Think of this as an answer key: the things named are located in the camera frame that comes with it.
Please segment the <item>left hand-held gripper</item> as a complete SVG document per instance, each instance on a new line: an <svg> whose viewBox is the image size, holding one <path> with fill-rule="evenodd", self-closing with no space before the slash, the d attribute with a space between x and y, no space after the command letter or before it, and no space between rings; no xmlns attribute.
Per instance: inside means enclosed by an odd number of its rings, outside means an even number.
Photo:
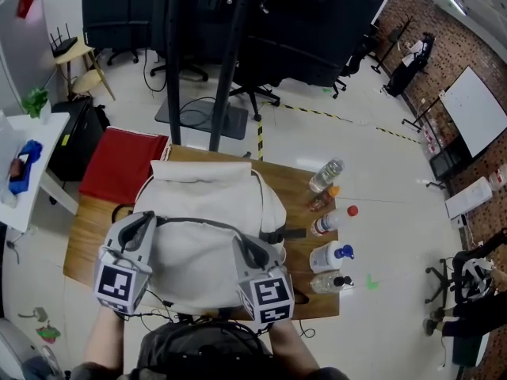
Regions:
<svg viewBox="0 0 507 380"><path fill-rule="evenodd" d="M136 212L111 225L94 270L93 294L102 306L126 316L135 313L153 273L147 263L156 227L153 211ZM122 253L134 253L137 261Z"/></svg>

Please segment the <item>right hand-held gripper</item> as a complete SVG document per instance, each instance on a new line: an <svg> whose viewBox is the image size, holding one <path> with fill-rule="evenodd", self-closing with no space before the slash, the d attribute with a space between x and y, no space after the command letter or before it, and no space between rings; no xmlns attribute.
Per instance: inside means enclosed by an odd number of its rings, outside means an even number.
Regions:
<svg viewBox="0 0 507 380"><path fill-rule="evenodd" d="M239 281L238 296L253 321L267 325L291 319L295 307L292 279L282 267L273 268L281 264L279 251L250 235L242 239L236 236L232 249ZM257 270L263 272L255 276Z"/></svg>

